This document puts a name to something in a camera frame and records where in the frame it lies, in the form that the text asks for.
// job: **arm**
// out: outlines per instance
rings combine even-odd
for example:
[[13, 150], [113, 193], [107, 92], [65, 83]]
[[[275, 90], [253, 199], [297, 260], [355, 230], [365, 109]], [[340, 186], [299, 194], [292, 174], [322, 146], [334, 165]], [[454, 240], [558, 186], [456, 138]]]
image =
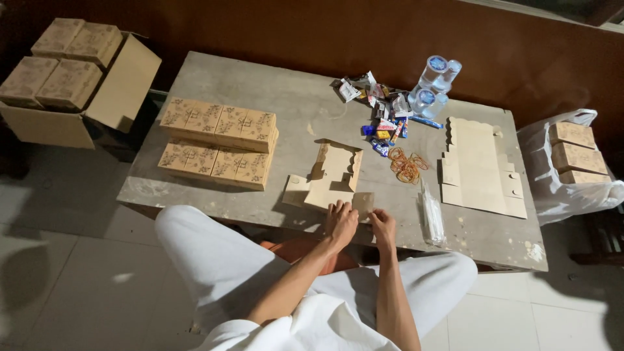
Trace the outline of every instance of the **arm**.
[[271, 286], [246, 319], [264, 326], [292, 314], [327, 261], [351, 241], [357, 226], [358, 210], [352, 210], [350, 202], [330, 204], [327, 237]]
[[394, 219], [375, 209], [369, 214], [379, 249], [377, 331], [403, 351], [420, 351], [421, 342], [399, 272], [394, 237]]

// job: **wooden wall panel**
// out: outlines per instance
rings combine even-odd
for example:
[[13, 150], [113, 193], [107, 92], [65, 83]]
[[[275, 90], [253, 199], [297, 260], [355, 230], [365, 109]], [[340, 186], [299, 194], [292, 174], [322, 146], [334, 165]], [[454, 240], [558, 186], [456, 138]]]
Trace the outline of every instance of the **wooden wall panel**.
[[[456, 0], [6, 0], [0, 78], [54, 17], [116, 24], [149, 38], [167, 90], [187, 51], [341, 77], [372, 70], [405, 89], [431, 54], [464, 68], [451, 97], [510, 109], [518, 127], [598, 110], [595, 135], [615, 151], [624, 111], [624, 35]], [[9, 43], [2, 45], [2, 36]]]

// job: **person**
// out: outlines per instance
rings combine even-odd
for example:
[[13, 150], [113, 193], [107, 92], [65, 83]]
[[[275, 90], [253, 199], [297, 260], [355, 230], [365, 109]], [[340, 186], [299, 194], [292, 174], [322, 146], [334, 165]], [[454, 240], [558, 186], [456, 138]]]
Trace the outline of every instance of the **person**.
[[379, 265], [318, 276], [349, 244], [358, 212], [330, 204], [325, 237], [291, 265], [198, 209], [167, 207], [156, 233], [197, 302], [210, 332], [198, 350], [420, 350], [419, 339], [446, 316], [477, 276], [455, 252], [423, 252], [399, 262], [395, 220], [369, 218]]

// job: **white pants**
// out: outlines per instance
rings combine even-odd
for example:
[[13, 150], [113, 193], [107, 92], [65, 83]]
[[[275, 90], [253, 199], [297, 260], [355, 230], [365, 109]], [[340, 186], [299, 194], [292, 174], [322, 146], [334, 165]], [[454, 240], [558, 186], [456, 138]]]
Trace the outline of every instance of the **white pants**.
[[[156, 233], [197, 301], [195, 321], [202, 332], [245, 318], [290, 264], [198, 209], [167, 207], [156, 218]], [[466, 294], [477, 267], [456, 252], [415, 254], [400, 264], [416, 327], [425, 336]], [[345, 300], [355, 316], [375, 329], [379, 266], [317, 277], [308, 295]]]

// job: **table top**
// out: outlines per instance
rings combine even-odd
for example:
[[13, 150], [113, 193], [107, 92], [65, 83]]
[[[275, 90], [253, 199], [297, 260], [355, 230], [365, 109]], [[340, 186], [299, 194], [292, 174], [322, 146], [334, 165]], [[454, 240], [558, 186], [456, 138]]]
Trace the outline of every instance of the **table top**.
[[[390, 169], [391, 161], [375, 152], [361, 135], [361, 126], [370, 124], [373, 111], [355, 101], [343, 103], [330, 86], [333, 81], [330, 77], [189, 52], [164, 106], [172, 97], [181, 97], [274, 112], [280, 136], [266, 190], [224, 187], [161, 171], [157, 164], [168, 141], [168, 135], [158, 126], [165, 110], [161, 109], [117, 200], [152, 207], [187, 204], [211, 217], [314, 232], [324, 222], [323, 213], [281, 200], [288, 175], [307, 176], [316, 160], [320, 139], [327, 138], [364, 149], [357, 191], [374, 192], [375, 207], [394, 216], [398, 247], [453, 250], [477, 263], [548, 270], [545, 254], [539, 254], [544, 248], [542, 233], [510, 111], [450, 100], [436, 121], [444, 122], [454, 116], [502, 128], [509, 162], [515, 164], [522, 178], [527, 219], [442, 203], [447, 242], [435, 247], [425, 243], [422, 236], [423, 221], [417, 204], [420, 184], [405, 184], [396, 179]], [[398, 140], [397, 146], [407, 155], [416, 152], [429, 163], [429, 170], [421, 171], [421, 179], [440, 199], [439, 163], [446, 150], [446, 130], [411, 121], [408, 131], [408, 139]], [[370, 228], [360, 224], [353, 242], [374, 245]]]

